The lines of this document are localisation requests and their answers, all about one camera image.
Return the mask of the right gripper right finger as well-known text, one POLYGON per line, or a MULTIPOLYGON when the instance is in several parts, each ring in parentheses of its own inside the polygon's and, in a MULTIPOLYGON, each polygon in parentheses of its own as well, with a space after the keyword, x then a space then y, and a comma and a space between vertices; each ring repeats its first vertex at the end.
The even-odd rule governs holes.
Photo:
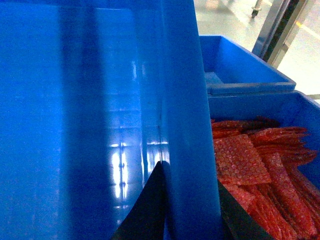
POLYGON ((225 240, 272 240, 269 235, 236 201, 228 190, 218 183, 219 202, 225 240))

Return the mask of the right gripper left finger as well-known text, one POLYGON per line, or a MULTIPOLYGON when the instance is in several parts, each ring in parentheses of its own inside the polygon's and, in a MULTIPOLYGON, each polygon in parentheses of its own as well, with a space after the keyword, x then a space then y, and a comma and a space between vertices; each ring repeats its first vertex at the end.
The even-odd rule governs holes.
POLYGON ((164 238, 167 191, 162 163, 155 165, 139 197, 112 240, 162 240, 164 238))

